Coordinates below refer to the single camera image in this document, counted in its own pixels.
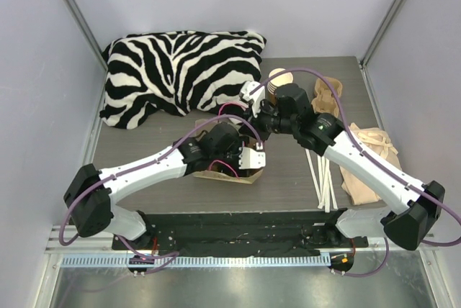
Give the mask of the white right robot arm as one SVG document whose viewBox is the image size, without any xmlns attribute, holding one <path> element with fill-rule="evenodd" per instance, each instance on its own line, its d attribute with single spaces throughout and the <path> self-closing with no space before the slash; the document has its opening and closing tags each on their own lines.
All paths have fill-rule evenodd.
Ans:
<svg viewBox="0 0 461 308">
<path fill-rule="evenodd" d="M 249 106 L 246 115 L 262 140 L 272 133 L 289 134 L 307 150 L 350 172 L 385 203 L 381 209 L 345 209 L 325 229 L 326 240 L 340 247 L 355 237 L 387 237 L 405 250 L 415 250 L 438 220 L 444 187 L 424 184 L 387 162 L 359 138 L 349 134 L 334 115 L 316 113 L 308 96 L 295 83 L 274 92 L 275 103 L 265 97 L 260 83 L 250 82 L 240 92 Z"/>
</svg>

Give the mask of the perforated metal rail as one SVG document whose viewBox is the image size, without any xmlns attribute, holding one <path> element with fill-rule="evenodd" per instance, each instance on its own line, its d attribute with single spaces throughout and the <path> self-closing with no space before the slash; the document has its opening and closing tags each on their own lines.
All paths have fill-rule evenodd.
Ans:
<svg viewBox="0 0 461 308">
<path fill-rule="evenodd" d="M 147 263 L 132 253 L 113 254 L 69 254 L 61 261 L 61 268 L 153 268 L 165 264 L 168 260 L 158 259 Z M 172 268 L 261 268 L 261 267 L 323 267 L 330 266 L 328 253 L 317 256 L 296 257 L 248 257 L 248 258 L 214 258 L 181 257 L 174 259 Z"/>
</svg>

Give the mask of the stack of paper cups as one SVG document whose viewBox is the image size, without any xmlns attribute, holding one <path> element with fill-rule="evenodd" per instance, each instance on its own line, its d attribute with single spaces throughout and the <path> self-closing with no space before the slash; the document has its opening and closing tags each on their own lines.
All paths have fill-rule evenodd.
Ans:
<svg viewBox="0 0 461 308">
<path fill-rule="evenodd" d="M 275 90 L 283 85 L 292 83 L 294 81 L 294 76 L 291 72 L 281 74 L 276 78 L 272 79 L 267 84 L 268 99 L 271 103 L 276 104 L 277 100 L 275 99 L 274 92 Z"/>
</svg>

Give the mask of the pink paper gift bag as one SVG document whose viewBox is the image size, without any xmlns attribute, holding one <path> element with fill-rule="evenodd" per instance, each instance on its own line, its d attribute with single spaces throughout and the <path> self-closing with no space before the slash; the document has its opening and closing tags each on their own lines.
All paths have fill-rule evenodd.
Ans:
<svg viewBox="0 0 461 308">
<path fill-rule="evenodd" d="M 218 115 L 222 114 L 237 114 L 237 111 L 232 110 L 231 106 L 241 108 L 243 111 L 246 109 L 246 105 L 243 102 L 226 102 L 222 104 L 218 109 Z M 240 184 L 252 184 L 262 174 L 263 168 L 258 169 L 238 169 L 237 171 L 229 163 L 225 163 L 219 160 L 212 162 L 206 171 L 193 173 L 195 178 L 206 178 L 216 181 L 227 181 Z"/>
</svg>

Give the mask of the white wrapped straw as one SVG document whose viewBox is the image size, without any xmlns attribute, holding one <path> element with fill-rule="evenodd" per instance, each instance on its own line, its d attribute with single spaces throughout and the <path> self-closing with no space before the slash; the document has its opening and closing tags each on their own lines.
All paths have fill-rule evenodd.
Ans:
<svg viewBox="0 0 461 308">
<path fill-rule="evenodd" d="M 322 209 L 324 208 L 324 183 L 323 183 L 323 174 L 324 174 L 324 169 L 323 169 L 323 158 L 321 156 L 317 156 L 317 164 L 318 164 L 318 188 L 319 188 L 319 205 L 318 208 Z"/>
<path fill-rule="evenodd" d="M 327 176 L 328 176 L 328 189 L 329 189 L 329 194 L 330 194 L 331 206 L 332 206 L 333 209 L 338 209 L 336 195 L 335 195 L 335 191 L 334 191 L 334 185 L 333 185 L 330 170 L 328 170 Z"/>
<path fill-rule="evenodd" d="M 322 185 L 322 202 L 325 213 L 330 212 L 330 185 L 329 185 L 329 162 L 325 160 L 323 164 L 323 185 Z"/>
<path fill-rule="evenodd" d="M 322 209 L 323 208 L 322 196 L 321 196 L 321 192 L 320 192 L 320 189 L 319 189 L 319 186 L 318 186 L 318 181 L 317 181 L 317 177 L 316 177 L 315 170 L 314 170 L 314 167 L 313 167 L 313 161 L 312 161 L 312 158 L 310 156 L 310 151 L 305 149 L 305 155 L 306 155 L 306 158 L 307 158 L 307 161 L 308 161 L 310 174 L 311 174 L 311 177 L 313 179 L 313 185 L 314 185 L 315 193 L 316 193 L 316 196 L 317 196 L 317 199 L 318 199 L 318 209 Z"/>
</svg>

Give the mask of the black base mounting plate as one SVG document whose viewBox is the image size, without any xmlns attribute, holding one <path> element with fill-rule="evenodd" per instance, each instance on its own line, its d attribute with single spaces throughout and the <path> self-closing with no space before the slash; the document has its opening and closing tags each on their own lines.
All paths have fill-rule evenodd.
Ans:
<svg viewBox="0 0 461 308">
<path fill-rule="evenodd" d="M 129 244 L 162 255 L 177 251 L 184 257 L 215 258 L 311 256 L 324 248 L 366 248 L 366 237 L 349 239 L 336 229 L 342 213 L 147 214 L 147 238 Z"/>
</svg>

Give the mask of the zebra print pillow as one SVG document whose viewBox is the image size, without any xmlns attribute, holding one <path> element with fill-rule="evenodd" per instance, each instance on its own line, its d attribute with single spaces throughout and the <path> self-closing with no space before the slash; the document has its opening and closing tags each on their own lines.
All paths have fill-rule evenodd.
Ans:
<svg viewBox="0 0 461 308">
<path fill-rule="evenodd" d="M 109 127 L 133 130 L 162 111 L 243 116 L 239 93 L 261 79 L 266 38 L 254 31 L 193 30 L 131 34 L 102 52 L 107 64 L 99 113 Z"/>
</svg>

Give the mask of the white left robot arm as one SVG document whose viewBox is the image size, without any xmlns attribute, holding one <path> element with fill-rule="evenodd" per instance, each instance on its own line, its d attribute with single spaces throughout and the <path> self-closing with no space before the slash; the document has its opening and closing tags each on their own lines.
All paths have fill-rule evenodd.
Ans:
<svg viewBox="0 0 461 308">
<path fill-rule="evenodd" d="M 72 222 L 76 234 L 59 242 L 68 246 L 78 238 L 110 232 L 135 248 L 148 248 L 154 228 L 142 211 L 130 211 L 119 203 L 149 186 L 205 171 L 216 161 L 238 165 L 250 137 L 230 122 L 218 122 L 210 130 L 192 130 L 160 152 L 113 168 L 82 166 L 64 194 L 68 208 L 64 223 Z"/>
</svg>

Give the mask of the beige folded cloth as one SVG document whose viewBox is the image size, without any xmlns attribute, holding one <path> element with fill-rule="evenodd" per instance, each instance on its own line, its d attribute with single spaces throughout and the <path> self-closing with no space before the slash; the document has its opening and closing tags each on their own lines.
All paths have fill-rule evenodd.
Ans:
<svg viewBox="0 0 461 308">
<path fill-rule="evenodd" d="M 401 169 L 398 151 L 392 144 L 386 131 L 378 127 L 359 128 L 353 122 L 350 124 L 349 128 L 363 145 L 366 145 L 369 149 L 399 170 Z M 340 171 L 343 177 L 343 184 L 341 187 L 350 196 L 354 206 L 371 204 L 381 200 L 372 189 L 362 183 L 345 168 L 340 167 Z"/>
</svg>

